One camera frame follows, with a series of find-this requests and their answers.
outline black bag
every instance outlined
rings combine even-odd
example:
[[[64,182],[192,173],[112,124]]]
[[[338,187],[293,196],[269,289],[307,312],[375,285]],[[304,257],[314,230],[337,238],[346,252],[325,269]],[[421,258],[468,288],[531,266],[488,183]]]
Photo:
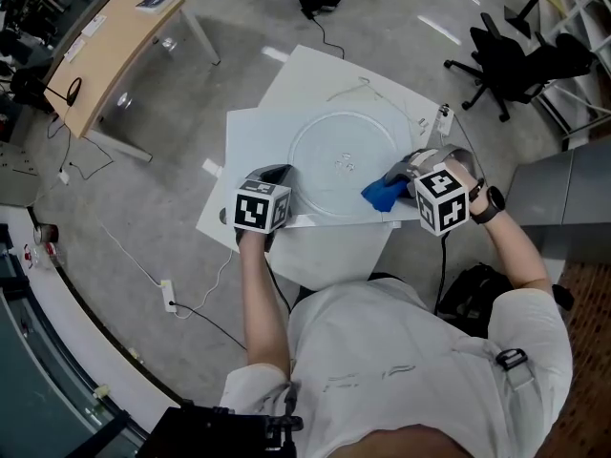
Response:
[[[574,303],[571,293],[560,285],[552,288],[556,303],[566,311],[571,310]],[[505,275],[480,263],[458,276],[439,303],[437,312],[444,321],[469,336],[488,338],[494,301],[513,289]]]

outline desk leg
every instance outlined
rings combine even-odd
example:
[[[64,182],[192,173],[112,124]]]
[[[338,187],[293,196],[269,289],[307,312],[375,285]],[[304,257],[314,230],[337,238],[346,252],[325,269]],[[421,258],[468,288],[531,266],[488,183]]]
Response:
[[[203,50],[206,52],[206,54],[208,54],[208,56],[210,56],[212,64],[217,66],[219,63],[221,63],[221,59],[219,58],[217,52],[214,51],[214,48],[212,47],[208,36],[201,28],[198,19],[196,19],[195,15],[191,13],[191,11],[187,10],[184,5],[180,7],[180,12],[184,16],[184,20],[189,26],[189,29],[191,29],[191,32],[196,36],[198,41],[200,41]]]
[[[87,137],[100,146],[108,146],[109,148],[116,149],[117,151],[125,153],[126,155],[143,159],[146,162],[153,158],[146,151],[143,151],[132,144],[128,144],[127,142],[123,142],[114,137],[110,137],[109,135],[105,135],[104,133],[96,131],[95,129],[90,129],[87,133]]]
[[[520,13],[515,13],[509,7],[505,7],[505,20],[529,39],[531,38],[531,26],[524,19],[538,1],[539,0],[529,0]]]

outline gray floor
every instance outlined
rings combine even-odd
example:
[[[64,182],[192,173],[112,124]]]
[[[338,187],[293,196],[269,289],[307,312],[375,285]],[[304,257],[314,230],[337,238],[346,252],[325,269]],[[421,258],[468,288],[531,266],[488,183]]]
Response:
[[[343,0],[335,13],[319,20],[328,40],[346,48],[347,60],[449,103],[488,180],[506,191],[515,167],[556,152],[558,139],[532,105],[510,105],[512,119],[505,124],[488,94],[470,111],[461,110],[460,103],[475,91],[474,82],[444,69],[443,61],[473,63],[469,27],[482,27],[482,11],[492,15],[501,32],[516,37],[502,19],[502,7],[518,10],[527,0],[479,1],[481,6],[472,0]],[[153,154],[153,161],[110,151],[115,163],[87,182],[69,166],[69,186],[54,186],[35,211],[41,220],[59,225],[68,275],[101,320],[176,392],[211,405],[221,395],[227,372],[244,364],[243,352],[207,322],[197,317],[180,321],[164,312],[160,290],[118,250],[95,215],[156,278],[174,282],[180,302],[199,303],[228,256],[227,249],[195,229],[215,181],[201,165],[207,158],[223,164],[227,111],[256,107],[282,66],[261,54],[263,46],[291,52],[304,44],[336,51],[322,44],[320,30],[303,18],[295,0],[189,0],[189,5],[221,64],[206,64],[186,45],[170,67],[160,66],[169,61],[166,55],[154,54],[133,90],[134,104],[107,123]],[[462,45],[418,15],[438,23]],[[48,140],[48,121],[39,116],[27,138],[47,188],[55,182],[68,140],[66,131]],[[450,141],[467,145],[456,123]],[[93,144],[73,140],[68,160],[88,173],[105,157]],[[394,231],[378,268],[410,282],[432,303],[440,255],[439,240],[411,223]],[[449,237],[448,256],[448,281],[477,261],[495,262],[484,232],[471,224]],[[205,313],[241,339],[239,275],[233,259]],[[296,287],[281,282],[294,298]]]

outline hand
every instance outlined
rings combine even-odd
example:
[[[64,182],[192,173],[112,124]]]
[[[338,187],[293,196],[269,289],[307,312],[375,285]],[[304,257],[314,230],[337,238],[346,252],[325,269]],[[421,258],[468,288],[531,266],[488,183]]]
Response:
[[[455,159],[446,159],[444,161],[448,169],[456,175],[458,179],[460,179],[465,185],[467,185],[467,189],[471,191],[476,185],[477,180],[473,178],[473,176],[466,170],[466,168],[461,165]],[[477,214],[481,214],[488,208],[488,198],[486,197],[486,190],[488,188],[484,185],[484,187],[479,191],[479,195],[477,198],[469,204],[469,211],[476,216]]]

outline power strip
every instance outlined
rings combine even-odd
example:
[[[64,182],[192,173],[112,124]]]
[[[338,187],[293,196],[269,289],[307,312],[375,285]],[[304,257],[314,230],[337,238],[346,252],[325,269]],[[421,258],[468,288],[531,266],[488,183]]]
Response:
[[[171,280],[161,281],[161,293],[163,293],[163,304],[165,305],[165,310],[167,312],[176,312],[176,306],[170,304],[170,302],[176,302],[176,298],[174,297],[174,287],[172,286]]]
[[[452,126],[453,119],[453,110],[448,106],[448,104],[443,104],[437,111],[437,117],[432,125],[432,131],[448,137],[448,135],[450,135],[450,128]]]

